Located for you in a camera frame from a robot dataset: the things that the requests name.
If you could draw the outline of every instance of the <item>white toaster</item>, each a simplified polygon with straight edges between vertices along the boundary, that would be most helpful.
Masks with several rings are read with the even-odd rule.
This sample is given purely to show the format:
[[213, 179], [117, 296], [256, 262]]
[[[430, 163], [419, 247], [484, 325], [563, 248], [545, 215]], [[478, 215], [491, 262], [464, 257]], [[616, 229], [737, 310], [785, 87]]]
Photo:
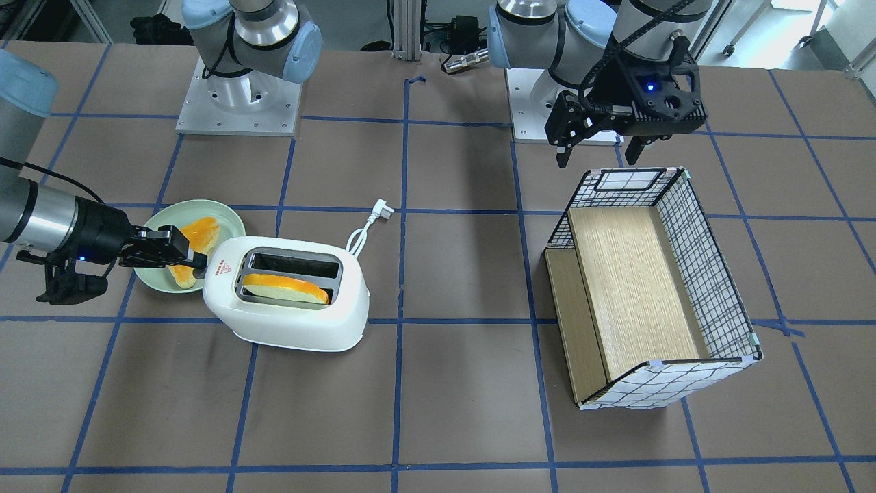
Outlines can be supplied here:
[[[328, 304], [257, 297], [247, 274], [284, 275], [328, 293]], [[342, 248], [296, 239], [241, 236], [210, 255], [204, 303], [237, 337], [268, 346], [346, 351], [362, 338], [370, 294], [356, 258]]]

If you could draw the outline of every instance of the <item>blue tape grid line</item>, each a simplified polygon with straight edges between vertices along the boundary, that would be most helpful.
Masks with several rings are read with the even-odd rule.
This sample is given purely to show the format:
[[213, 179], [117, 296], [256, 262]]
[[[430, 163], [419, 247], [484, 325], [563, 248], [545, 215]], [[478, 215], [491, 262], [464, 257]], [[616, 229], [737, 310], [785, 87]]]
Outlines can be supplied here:
[[240, 446], [244, 442], [244, 428], [246, 426], [246, 413], [250, 408], [250, 395], [252, 393], [252, 379], [256, 374], [256, 359], [258, 358], [258, 344], [252, 344], [250, 353], [250, 366], [246, 370], [246, 384], [244, 385], [244, 399], [240, 404], [240, 418], [237, 420], [237, 434], [234, 437], [234, 448], [231, 451], [231, 465], [228, 471], [228, 481], [225, 483], [225, 493], [234, 491], [234, 480], [237, 474], [237, 462], [240, 459]]
[[[845, 464], [874, 463], [876, 455], [842, 455]], [[485, 471], [520, 469], [596, 469], [596, 468], [684, 468], [753, 464], [831, 464], [836, 455], [777, 455], [754, 457], [716, 457], [702, 459], [641, 459], [632, 461], [529, 461], [529, 462], [430, 462], [406, 464], [405, 471]], [[238, 466], [236, 475], [258, 473], [350, 473], [390, 472], [392, 464], [275, 464]], [[64, 475], [67, 468], [0, 468], [0, 475]], [[230, 466], [122, 466], [78, 467], [75, 475], [198, 475], [228, 474]]]
[[614, 157], [618, 158], [618, 168], [623, 168], [624, 156], [620, 153], [620, 137], [618, 137], [618, 142], [614, 145]]
[[[127, 209], [151, 209], [155, 204], [138, 202], [110, 202], [110, 207]], [[173, 204], [161, 204], [161, 207], [169, 207]], [[238, 211], [314, 211], [314, 212], [371, 212], [371, 207], [335, 207], [327, 205], [258, 205], [258, 204], [229, 204], [231, 209]], [[428, 209], [428, 208], [396, 208], [396, 212], [409, 214], [483, 214], [513, 216], [523, 214], [525, 216], [561, 216], [563, 211], [515, 211], [512, 209]], [[758, 219], [766, 221], [837, 221], [876, 223], [876, 218], [839, 216], [764, 216], [751, 214], [706, 214], [709, 219]]]
[[[0, 322], [65, 322], [70, 324], [101, 324], [112, 323], [121, 319], [124, 324], [221, 324], [222, 320], [212, 317], [87, 317], [87, 316], [59, 316], [59, 315], [0, 315]], [[369, 318], [372, 325], [529, 325], [530, 318]], [[777, 319], [753, 318], [752, 324], [783, 330]], [[876, 320], [839, 320], [817, 318], [789, 318], [786, 320], [794, 325], [821, 325], [821, 326], [874, 326]], [[556, 318], [536, 318], [539, 325], [555, 325]], [[803, 331], [788, 328], [794, 335], [806, 337]]]
[[[131, 299], [131, 292], [134, 290], [134, 273], [131, 272], [128, 279], [128, 287], [124, 291], [122, 306], [118, 310], [118, 318], [121, 318], [124, 311], [127, 309], [128, 301]], [[91, 418], [94, 416], [95, 407], [97, 406], [97, 398], [100, 396], [101, 388], [103, 387], [103, 379], [106, 377], [107, 368], [110, 366], [110, 357], [112, 357], [113, 349], [116, 347], [116, 339], [118, 338], [119, 329], [122, 326], [120, 319], [116, 320], [113, 325], [112, 333], [107, 342], [107, 348], [103, 353], [103, 361], [101, 362], [100, 371], [97, 372], [95, 387], [91, 391], [91, 398], [88, 400], [88, 408], [85, 411], [85, 417], [82, 419], [82, 426], [79, 429], [79, 437], [76, 439], [76, 445], [73, 449], [73, 455], [70, 457], [70, 465], [67, 466], [67, 471], [64, 474], [64, 482], [61, 485], [60, 492], [67, 493], [70, 490], [70, 482], [73, 481], [73, 474], [76, 470], [76, 465], [79, 462], [79, 456], [82, 453], [82, 446], [85, 444], [85, 437], [88, 434], [88, 428], [91, 425]]]
[[73, 117], [73, 118], [137, 118], [148, 120], [175, 120], [179, 115], [149, 115], [140, 113], [52, 113], [53, 117]]
[[[781, 86], [779, 85], [779, 81], [776, 80], [775, 75], [772, 70], [767, 70], [770, 79], [773, 80], [773, 85], [775, 89], [779, 91], [779, 96], [781, 97], [781, 101], [785, 104], [785, 107], [788, 108], [788, 113], [791, 115], [791, 119], [794, 120], [794, 125], [797, 126], [797, 131], [800, 132], [800, 135], [803, 137], [803, 142], [806, 144], [806, 148], [808, 148], [809, 153], [812, 155], [812, 160], [816, 163], [818, 167], [818, 172], [821, 173], [822, 178], [824, 179], [824, 184], [827, 185], [827, 188], [830, 190], [830, 194], [833, 196], [833, 200], [837, 203], [837, 207], [839, 207], [839, 211], [842, 212], [844, 218], [848, 218], [849, 214], [845, 211], [845, 207], [843, 206], [843, 202], [839, 200], [839, 195], [837, 191], [833, 188], [833, 184], [830, 182], [830, 178], [828, 178], [827, 173], [824, 171], [824, 167], [822, 166], [821, 160], [818, 159], [818, 155], [816, 154], [816, 150], [812, 147], [812, 143], [809, 142], [809, 137], [803, 131], [802, 125], [800, 125], [800, 121], [797, 119], [797, 116], [794, 114], [794, 110], [791, 109], [791, 104], [788, 103], [788, 99], [785, 98], [785, 93], [781, 90]], [[876, 264], [873, 264], [873, 259], [870, 257], [870, 254], [867, 252], [866, 247], [864, 246], [864, 241], [861, 240], [861, 237], [858, 235], [858, 230], [855, 229], [855, 225], [849, 221], [848, 222], [849, 229], [851, 229], [851, 234], [855, 237], [855, 241], [858, 242], [858, 246], [861, 249], [861, 253], [864, 254], [864, 257], [867, 260], [867, 263], [870, 264], [870, 270], [874, 274], [876, 274]]]
[[[709, 122], [706, 122], [706, 130], [711, 132]], [[773, 305], [775, 306], [776, 315], [778, 315], [779, 317], [779, 323], [782, 327], [785, 327], [786, 318], [781, 311], [781, 306], [779, 305], [779, 297], [776, 295], [775, 287], [773, 286], [773, 279], [770, 277], [769, 270], [767, 269], [767, 263], [764, 261], [763, 254], [760, 252], [760, 245], [758, 245], [758, 241], [754, 238], [754, 230], [752, 229], [752, 225], [749, 224], [748, 219], [746, 218], [747, 216], [745, 214], [745, 207], [743, 207], [742, 200], [739, 198], [739, 193], [736, 191], [736, 185], [733, 184], [733, 179], [730, 176], [730, 169], [727, 168], [727, 163], [726, 161], [724, 161], [724, 155], [721, 153], [721, 148], [718, 146], [715, 136], [710, 134], [709, 139], [711, 140], [712, 146], [715, 148], [715, 154], [717, 155], [718, 162], [721, 163], [721, 169], [724, 171], [724, 177], [727, 179], [727, 184], [730, 185], [730, 192], [733, 194], [733, 200], [736, 202], [736, 207], [739, 209], [739, 214], [742, 216], [742, 223], [745, 225], [745, 230], [748, 232], [748, 238], [752, 242], [752, 247], [754, 247], [754, 253], [758, 257], [760, 270], [763, 271], [764, 278], [766, 279], [766, 285], [769, 288], [770, 296], [773, 298]], [[786, 336], [791, 335], [791, 332], [788, 330], [782, 330], [782, 332]]]
[[520, 187], [520, 172], [517, 164], [517, 147], [512, 140], [511, 146], [511, 165], [514, 174], [514, 195], [517, 200], [517, 220], [520, 228], [520, 245], [523, 253], [523, 273], [526, 277], [526, 300], [529, 302], [529, 318], [532, 320], [530, 324], [533, 333], [533, 356], [535, 359], [535, 377], [539, 386], [539, 402], [541, 406], [541, 421], [545, 433], [545, 449], [547, 450], [547, 463], [550, 465], [548, 472], [550, 474], [550, 487], [552, 493], [557, 493], [560, 490], [559, 483], [556, 478], [556, 467], [553, 466], [554, 458], [554, 438], [551, 435], [550, 427], [550, 412], [548, 410], [548, 394], [545, 390], [544, 369], [541, 364], [541, 343], [539, 341], [539, 326], [536, 322], [535, 315], [535, 296], [533, 293], [533, 276], [532, 269], [529, 266], [529, 245], [526, 241], [526, 217], [523, 215], [523, 193]]
[[[756, 133], [756, 132], [715, 132], [712, 130], [697, 130], [694, 135], [720, 135], [725, 137], [758, 137], [762, 139], [803, 139], [803, 135], [790, 133]], [[808, 139], [815, 140], [876, 140], [876, 137], [845, 136], [845, 135], [806, 135]]]
[[[94, 84], [94, 81], [97, 79], [97, 75], [100, 73], [100, 69], [103, 65], [103, 61], [106, 60], [107, 53], [110, 50], [110, 46], [107, 46], [103, 51], [103, 57], [101, 58], [100, 63], [97, 65], [97, 69], [95, 70], [95, 74], [91, 79], [91, 83], [86, 90], [85, 96], [82, 98], [80, 102], [80, 109], [85, 104], [85, 100], [88, 97], [88, 93], [91, 91], [91, 87]], [[70, 128], [73, 127], [76, 118], [70, 123]], [[177, 138], [176, 146], [173, 149], [173, 154], [171, 155], [170, 162], [167, 163], [167, 171], [165, 172], [164, 180], [161, 183], [161, 189], [159, 190], [158, 197], [155, 200], [155, 204], [152, 207], [152, 214], [155, 214], [160, 209], [160, 204], [164, 200], [164, 195], [167, 192], [167, 184], [170, 182], [171, 174], [173, 173], [173, 168], [176, 165], [177, 157], [180, 155], [180, 148], [182, 147], [183, 135], [180, 135]], [[61, 485], [60, 493], [68, 493], [70, 490], [70, 483], [73, 481], [73, 475], [76, 470], [77, 463], [79, 462], [79, 457], [82, 451], [82, 447], [85, 444], [85, 438], [88, 435], [88, 429], [91, 426], [91, 418], [94, 416], [95, 407], [97, 406], [97, 398], [100, 396], [101, 389], [103, 387], [103, 380], [106, 377], [107, 369], [110, 366], [110, 358], [112, 357], [113, 349], [116, 346], [116, 340], [118, 337], [119, 330], [122, 326], [124, 320], [124, 313], [128, 309], [128, 302], [131, 300], [131, 293], [134, 290], [134, 282], [135, 275], [133, 272], [130, 272], [128, 279], [128, 286], [125, 289], [124, 297], [122, 298], [122, 305], [119, 307], [118, 313], [116, 315], [115, 324], [113, 325], [113, 330], [111, 335], [109, 336], [109, 341], [107, 342], [107, 348], [103, 356], [103, 361], [101, 363], [100, 371], [97, 374], [97, 379], [95, 381], [95, 387], [92, 390], [91, 399], [88, 402], [88, 408], [85, 412], [85, 417], [82, 420], [82, 426], [79, 431], [79, 438], [76, 440], [76, 445], [73, 450], [73, 454], [70, 458], [70, 465], [67, 467], [67, 472], [64, 474], [64, 482]]]
[[764, 319], [764, 318], [752, 318], [752, 320], [750, 320], [750, 321], [751, 321], [752, 325], [758, 325], [761, 327], [766, 327], [768, 329], [774, 329], [776, 331], [780, 331], [782, 333], [786, 333], [789, 335], [806, 337], [805, 332], [799, 331], [797, 329], [792, 329], [791, 327], [788, 327], [786, 324], [780, 323], [779, 320], [768, 320], [768, 319]]
[[[99, 76], [101, 74], [101, 69], [103, 68], [103, 63], [107, 60], [107, 55], [110, 54], [111, 47], [112, 47], [112, 45], [107, 45], [103, 49], [103, 54], [101, 55], [100, 61], [97, 62], [97, 67], [95, 68], [95, 72], [94, 72], [94, 74], [91, 75], [91, 80], [88, 81], [88, 87], [85, 88], [85, 93], [82, 94], [82, 99], [79, 101], [79, 105], [76, 106], [76, 114], [79, 114], [82, 112], [82, 108], [85, 106], [85, 102], [88, 101], [88, 95], [91, 94], [91, 90], [95, 87], [95, 82], [97, 81], [97, 76]], [[64, 145], [67, 143], [67, 139], [69, 139], [70, 134], [73, 133], [73, 127], [74, 127], [74, 125], [76, 125], [77, 119], [78, 118], [76, 116], [73, 116], [73, 118], [70, 119], [70, 125], [67, 126], [67, 131], [64, 132], [64, 137], [61, 138], [60, 144], [58, 145], [58, 149], [55, 151], [54, 156], [52, 156], [52, 160], [49, 161], [49, 165], [47, 166], [48, 169], [54, 169], [55, 165], [58, 163], [58, 158], [60, 158], [60, 154], [64, 150]], [[45, 185], [48, 178], [49, 178], [49, 175], [45, 175], [45, 176], [43, 176], [42, 180], [40, 180], [39, 182], [41, 184]]]
[[806, 369], [806, 363], [803, 362], [803, 355], [800, 354], [800, 348], [797, 346], [796, 342], [791, 343], [791, 346], [794, 348], [794, 354], [797, 357], [797, 363], [800, 364], [800, 370], [803, 372], [803, 378], [806, 380], [806, 386], [809, 388], [809, 394], [811, 394], [812, 401], [815, 403], [816, 409], [818, 410], [818, 417], [822, 420], [824, 432], [827, 433], [827, 438], [830, 441], [830, 447], [833, 448], [834, 457], [836, 458], [837, 464], [839, 464], [840, 470], [843, 472], [845, 485], [848, 487], [849, 493], [855, 493], [855, 487], [851, 483], [849, 470], [845, 466], [845, 460], [843, 458], [843, 455], [839, 452], [837, 439], [833, 436], [833, 431], [830, 429], [830, 423], [828, 423], [827, 415], [824, 413], [824, 408], [821, 405], [821, 400], [818, 399], [818, 394], [816, 393], [815, 385], [812, 383], [812, 378], [809, 377], [809, 371]]
[[700, 483], [703, 485], [703, 493], [710, 493], [709, 478], [706, 476], [706, 467], [703, 463], [703, 455], [700, 454], [700, 443], [696, 439], [696, 429], [694, 429], [694, 419], [690, 415], [688, 407], [688, 398], [682, 397], [682, 410], [684, 411], [684, 420], [688, 423], [688, 433], [690, 434], [690, 445], [694, 449], [694, 460], [696, 468], [700, 471]]
[[392, 400], [392, 474], [390, 479], [391, 493], [399, 491], [399, 461], [401, 449], [401, 377], [402, 377], [402, 350], [404, 348], [404, 323], [405, 316], [405, 251], [407, 236], [407, 144], [410, 129], [410, 106], [411, 84], [426, 83], [426, 77], [417, 75], [413, 79], [405, 79], [404, 82], [404, 105], [405, 114], [402, 124], [401, 139], [401, 212], [399, 213], [399, 307], [398, 320], [395, 324], [395, 385], [393, 387]]
[[286, 201], [286, 190], [289, 187], [289, 175], [292, 174], [292, 163], [295, 156], [295, 139], [292, 139], [289, 142], [289, 154], [286, 157], [286, 171], [283, 173], [283, 184], [282, 188], [279, 191], [279, 202], [277, 203], [277, 224], [276, 230], [274, 232], [274, 236], [279, 238], [279, 226], [283, 221], [283, 211], [285, 208], [283, 207], [283, 203]]

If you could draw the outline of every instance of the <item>plate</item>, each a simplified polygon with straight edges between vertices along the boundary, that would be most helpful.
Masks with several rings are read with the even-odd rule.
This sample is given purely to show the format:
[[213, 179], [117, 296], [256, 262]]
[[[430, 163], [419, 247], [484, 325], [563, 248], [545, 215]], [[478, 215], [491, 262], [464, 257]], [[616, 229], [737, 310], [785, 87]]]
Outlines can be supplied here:
[[[213, 216], [219, 224], [219, 240], [216, 242], [216, 247], [219, 247], [226, 239], [246, 234], [244, 222], [228, 205], [203, 199], [187, 200], [171, 205], [152, 216], [144, 226], [153, 231], [163, 225], [174, 225], [182, 228], [205, 216]], [[168, 268], [134, 268], [134, 272], [137, 273], [137, 277], [143, 281], [143, 284], [164, 293], [191, 293], [204, 287], [204, 281], [199, 279], [191, 288], [181, 288], [173, 280], [173, 275]]]

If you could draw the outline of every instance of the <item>wooden board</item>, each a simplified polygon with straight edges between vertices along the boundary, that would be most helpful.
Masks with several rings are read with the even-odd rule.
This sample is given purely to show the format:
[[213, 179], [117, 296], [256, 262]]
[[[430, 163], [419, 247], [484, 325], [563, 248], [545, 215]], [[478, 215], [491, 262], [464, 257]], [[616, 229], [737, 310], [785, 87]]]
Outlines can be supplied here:
[[608, 379], [643, 361], [707, 357], [657, 210], [569, 211]]
[[545, 250], [572, 397], [581, 403], [608, 384], [575, 250]]

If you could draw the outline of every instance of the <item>floor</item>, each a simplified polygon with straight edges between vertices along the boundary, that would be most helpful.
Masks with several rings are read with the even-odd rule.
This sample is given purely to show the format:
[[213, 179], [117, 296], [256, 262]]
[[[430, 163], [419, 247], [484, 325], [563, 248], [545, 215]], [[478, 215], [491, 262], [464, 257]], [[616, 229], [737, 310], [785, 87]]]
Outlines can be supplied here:
[[558, 169], [512, 142], [500, 70], [352, 52], [323, 54], [296, 139], [180, 136], [193, 47], [7, 45], [61, 86], [29, 161], [132, 222], [209, 198], [249, 234], [342, 246], [375, 199], [398, 213], [340, 354], [246, 343], [125, 268], [38, 304], [6, 248], [0, 491], [876, 489], [876, 108], [839, 73], [703, 68], [709, 124], [639, 161], [689, 169], [765, 359], [666, 409], [579, 411], [541, 252], [623, 146]]

